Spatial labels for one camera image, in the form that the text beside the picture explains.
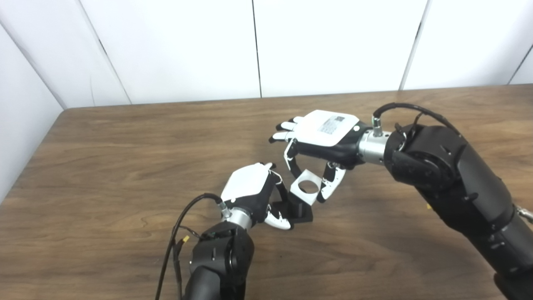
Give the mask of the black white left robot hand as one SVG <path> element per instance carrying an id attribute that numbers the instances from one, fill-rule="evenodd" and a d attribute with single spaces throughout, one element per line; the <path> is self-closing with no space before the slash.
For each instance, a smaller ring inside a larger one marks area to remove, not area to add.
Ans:
<path id="1" fill-rule="evenodd" d="M 221 193 L 222 221 L 236 224 L 246 231 L 266 223 L 281 230 L 293 229 L 293 223 L 270 203 L 274 190 L 281 200 L 288 191 L 273 163 L 257 162 L 234 171 Z"/>

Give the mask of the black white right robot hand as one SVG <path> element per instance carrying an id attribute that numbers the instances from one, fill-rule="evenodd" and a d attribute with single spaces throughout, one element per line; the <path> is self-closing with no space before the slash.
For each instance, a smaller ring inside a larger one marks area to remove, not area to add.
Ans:
<path id="1" fill-rule="evenodd" d="M 354 115 L 315 110 L 278 124 L 269 143 L 287 143 L 284 160 L 296 179 L 291 193 L 307 205 L 313 205 L 331 197 L 347 170 L 365 163 L 384 165 L 389 137 L 390 133 L 381 128 L 379 118 L 372 117 L 367 124 Z M 323 175 L 301 170 L 296 160 L 298 155 L 324 160 Z"/>

